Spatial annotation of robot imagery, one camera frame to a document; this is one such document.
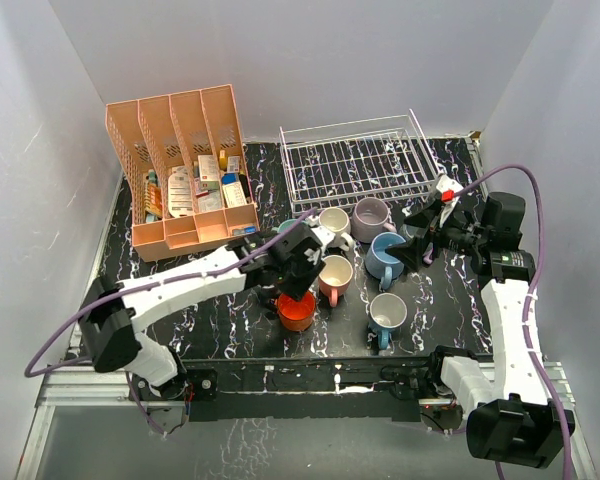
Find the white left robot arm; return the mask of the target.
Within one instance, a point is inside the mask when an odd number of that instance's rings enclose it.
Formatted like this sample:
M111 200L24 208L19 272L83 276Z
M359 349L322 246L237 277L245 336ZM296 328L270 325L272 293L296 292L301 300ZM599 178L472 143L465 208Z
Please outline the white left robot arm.
M122 369L162 397L177 398L186 387L186 370L175 351L149 338L147 329L193 304L255 287L299 301L324 269L334 238L326 227L299 221L277 234L239 237L158 274L115 284L96 279L78 319L95 371Z

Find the orange mug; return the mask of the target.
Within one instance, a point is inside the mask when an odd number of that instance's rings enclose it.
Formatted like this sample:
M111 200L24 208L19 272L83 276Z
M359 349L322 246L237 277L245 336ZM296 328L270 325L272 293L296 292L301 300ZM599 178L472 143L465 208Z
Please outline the orange mug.
M276 300L282 325L293 332L302 332L311 326L315 307L316 300L310 291L307 291L299 301L286 294L281 294Z

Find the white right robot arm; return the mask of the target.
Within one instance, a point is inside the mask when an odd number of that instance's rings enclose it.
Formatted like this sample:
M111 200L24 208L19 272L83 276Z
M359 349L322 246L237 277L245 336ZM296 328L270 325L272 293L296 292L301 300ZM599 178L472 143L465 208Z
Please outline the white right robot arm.
M472 351L439 346L430 356L427 388L455 396L473 457L544 469L574 433L575 419L571 410L558 411L535 367L541 354L528 290L536 264L519 247L524 214L524 199L509 193L489 195L479 218L458 207L453 191L432 193L405 220L414 235L389 252L412 271L442 249L470 257L489 318L494 377L485 376Z

